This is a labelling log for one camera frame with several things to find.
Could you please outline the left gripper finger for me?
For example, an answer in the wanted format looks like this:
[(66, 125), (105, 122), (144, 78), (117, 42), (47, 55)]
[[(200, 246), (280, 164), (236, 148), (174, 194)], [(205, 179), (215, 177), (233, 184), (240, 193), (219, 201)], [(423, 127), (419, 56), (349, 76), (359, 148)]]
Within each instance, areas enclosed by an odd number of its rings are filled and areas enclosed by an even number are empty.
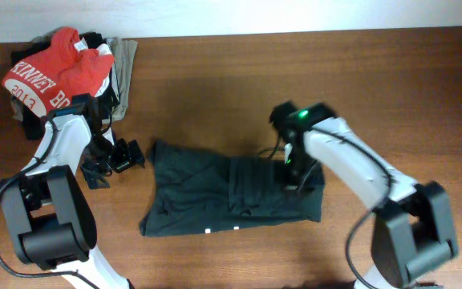
[(106, 180), (106, 175), (96, 171), (81, 167), (83, 177), (89, 189), (109, 189), (110, 184)]
[(128, 143), (128, 151), (130, 166), (138, 165), (144, 169), (146, 159), (137, 140), (131, 140)]

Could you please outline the dark green t-shirt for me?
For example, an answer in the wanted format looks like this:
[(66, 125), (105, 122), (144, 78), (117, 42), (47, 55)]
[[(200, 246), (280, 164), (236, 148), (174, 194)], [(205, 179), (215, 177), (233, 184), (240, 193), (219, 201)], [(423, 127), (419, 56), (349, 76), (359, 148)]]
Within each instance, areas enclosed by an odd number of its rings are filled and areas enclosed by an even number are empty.
[(310, 165), (300, 181), (283, 161), (228, 157), (158, 140), (150, 149), (156, 193), (140, 221), (144, 237), (171, 237), (320, 222), (325, 178)]

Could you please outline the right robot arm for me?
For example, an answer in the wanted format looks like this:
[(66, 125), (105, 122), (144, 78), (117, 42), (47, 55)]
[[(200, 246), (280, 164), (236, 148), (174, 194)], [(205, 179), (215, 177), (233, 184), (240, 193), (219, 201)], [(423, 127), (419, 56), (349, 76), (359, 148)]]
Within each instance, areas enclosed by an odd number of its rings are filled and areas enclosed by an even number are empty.
[[(459, 254), (450, 197), (436, 181), (419, 183), (363, 142), (324, 103), (297, 108), (291, 101), (273, 108), (269, 122), (285, 144), (288, 181), (301, 192), (318, 165), (325, 165), (366, 208), (346, 237), (345, 256), (354, 288), (436, 288), (420, 278)], [(351, 243), (374, 218), (372, 267), (362, 275), (352, 262)]]

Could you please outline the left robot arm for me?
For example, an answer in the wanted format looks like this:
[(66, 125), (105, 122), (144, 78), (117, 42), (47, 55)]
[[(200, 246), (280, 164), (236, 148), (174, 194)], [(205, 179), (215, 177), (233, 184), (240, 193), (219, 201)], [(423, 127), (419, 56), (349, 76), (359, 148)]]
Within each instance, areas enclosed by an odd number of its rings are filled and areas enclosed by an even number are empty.
[(103, 126), (96, 100), (54, 109), (44, 117), (45, 133), (30, 162), (0, 182), (0, 206), (14, 252), (38, 273), (18, 272), (0, 255), (0, 267), (20, 279), (62, 277), (74, 288), (130, 288), (98, 248), (95, 217), (75, 174), (91, 189), (145, 157), (136, 140), (116, 140)]

